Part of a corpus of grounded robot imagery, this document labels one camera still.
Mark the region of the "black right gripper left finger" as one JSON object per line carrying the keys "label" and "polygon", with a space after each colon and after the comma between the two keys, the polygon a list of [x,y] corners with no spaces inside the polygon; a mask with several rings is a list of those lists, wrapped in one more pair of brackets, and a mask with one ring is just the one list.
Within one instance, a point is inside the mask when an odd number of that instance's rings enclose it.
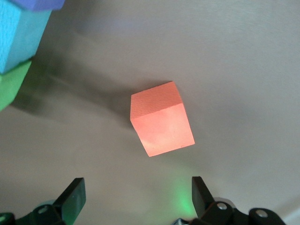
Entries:
{"label": "black right gripper left finger", "polygon": [[0,213],[0,225],[73,225],[85,203],[84,178],[75,178],[52,204],[40,205],[19,219]]}

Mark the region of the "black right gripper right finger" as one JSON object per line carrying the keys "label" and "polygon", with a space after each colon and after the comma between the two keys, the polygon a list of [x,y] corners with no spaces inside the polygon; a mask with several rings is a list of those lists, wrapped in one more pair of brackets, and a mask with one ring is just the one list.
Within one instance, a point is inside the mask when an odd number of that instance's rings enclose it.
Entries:
{"label": "black right gripper right finger", "polygon": [[248,214],[224,201],[216,201],[202,177],[192,177],[192,202],[197,218],[189,225],[286,225],[275,212],[252,208]]}

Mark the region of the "orange foam block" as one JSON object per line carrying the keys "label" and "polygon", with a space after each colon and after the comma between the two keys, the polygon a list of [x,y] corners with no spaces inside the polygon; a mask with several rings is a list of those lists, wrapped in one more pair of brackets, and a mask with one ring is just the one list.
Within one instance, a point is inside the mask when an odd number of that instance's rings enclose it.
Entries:
{"label": "orange foam block", "polygon": [[130,121],[149,157],[195,144],[175,82],[131,95]]}

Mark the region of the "green foam block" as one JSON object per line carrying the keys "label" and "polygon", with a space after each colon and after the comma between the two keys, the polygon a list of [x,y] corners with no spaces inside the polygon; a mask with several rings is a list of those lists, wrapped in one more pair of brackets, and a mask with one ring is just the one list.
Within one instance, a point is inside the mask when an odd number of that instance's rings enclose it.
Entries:
{"label": "green foam block", "polygon": [[0,112],[14,101],[30,66],[31,60],[27,60],[0,74]]}

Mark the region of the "cyan foam block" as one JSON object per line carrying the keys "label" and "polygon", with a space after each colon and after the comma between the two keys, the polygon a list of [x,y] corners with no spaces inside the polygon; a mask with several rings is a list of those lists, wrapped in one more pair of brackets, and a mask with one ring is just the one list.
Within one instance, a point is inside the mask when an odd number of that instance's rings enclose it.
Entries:
{"label": "cyan foam block", "polygon": [[36,54],[50,15],[50,10],[34,12],[0,0],[0,73]]}

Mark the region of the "dark purple foam block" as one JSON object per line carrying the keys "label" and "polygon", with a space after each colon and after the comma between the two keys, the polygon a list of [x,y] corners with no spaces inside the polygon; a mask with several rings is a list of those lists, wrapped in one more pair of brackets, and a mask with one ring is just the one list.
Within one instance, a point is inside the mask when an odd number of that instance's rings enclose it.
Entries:
{"label": "dark purple foam block", "polygon": [[32,11],[60,10],[65,0],[12,0],[23,8]]}

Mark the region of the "large table cover sheet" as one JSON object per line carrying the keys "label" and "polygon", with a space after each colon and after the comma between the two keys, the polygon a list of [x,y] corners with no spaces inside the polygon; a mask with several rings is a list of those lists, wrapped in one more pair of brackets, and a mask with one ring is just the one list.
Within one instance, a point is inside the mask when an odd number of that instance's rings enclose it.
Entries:
{"label": "large table cover sheet", "polygon": [[[130,97],[169,81],[195,144],[149,157]],[[0,112],[0,212],[83,177],[75,225],[170,225],[193,176],[300,225],[300,0],[66,0]]]}

